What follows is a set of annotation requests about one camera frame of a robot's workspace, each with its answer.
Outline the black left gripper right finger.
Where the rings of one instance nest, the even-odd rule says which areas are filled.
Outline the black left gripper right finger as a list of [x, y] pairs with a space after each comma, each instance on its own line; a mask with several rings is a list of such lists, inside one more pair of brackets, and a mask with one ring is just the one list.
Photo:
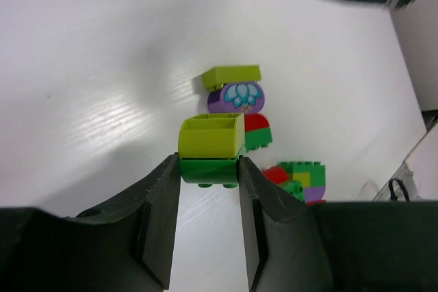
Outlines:
[[239, 161], [251, 291], [436, 291], [437, 203], [307, 205]]

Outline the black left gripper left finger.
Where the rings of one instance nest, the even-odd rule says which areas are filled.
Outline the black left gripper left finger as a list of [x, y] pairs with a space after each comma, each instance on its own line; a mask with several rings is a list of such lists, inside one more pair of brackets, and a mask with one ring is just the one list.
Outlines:
[[180, 195], [179, 159], [76, 217], [1, 210], [2, 291], [165, 291]]

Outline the dark green lego brick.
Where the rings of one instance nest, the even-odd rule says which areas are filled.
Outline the dark green lego brick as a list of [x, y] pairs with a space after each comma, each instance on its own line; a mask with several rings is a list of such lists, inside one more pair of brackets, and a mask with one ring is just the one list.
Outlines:
[[180, 159], [182, 179], [201, 188], [222, 185], [225, 188], [238, 186], [237, 158], [234, 159]]

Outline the red curved lego brick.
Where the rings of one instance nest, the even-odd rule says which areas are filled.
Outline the red curved lego brick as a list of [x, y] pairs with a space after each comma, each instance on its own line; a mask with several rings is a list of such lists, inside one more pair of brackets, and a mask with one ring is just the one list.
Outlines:
[[270, 128], [268, 119], [260, 113], [244, 115], [245, 132]]

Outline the lime curved lego brick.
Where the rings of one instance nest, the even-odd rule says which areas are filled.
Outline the lime curved lego brick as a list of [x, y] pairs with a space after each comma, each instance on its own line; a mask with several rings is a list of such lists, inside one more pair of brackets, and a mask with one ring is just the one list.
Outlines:
[[183, 121], [178, 153], [182, 159], [231, 159], [244, 140], [243, 114], [199, 114]]

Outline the purple flower lego brick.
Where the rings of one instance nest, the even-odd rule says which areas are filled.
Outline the purple flower lego brick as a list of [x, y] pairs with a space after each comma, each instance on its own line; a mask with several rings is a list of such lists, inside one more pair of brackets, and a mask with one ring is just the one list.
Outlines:
[[256, 82], [228, 83], [221, 90], [210, 92], [207, 108], [210, 113], [256, 114], [265, 105], [265, 94]]

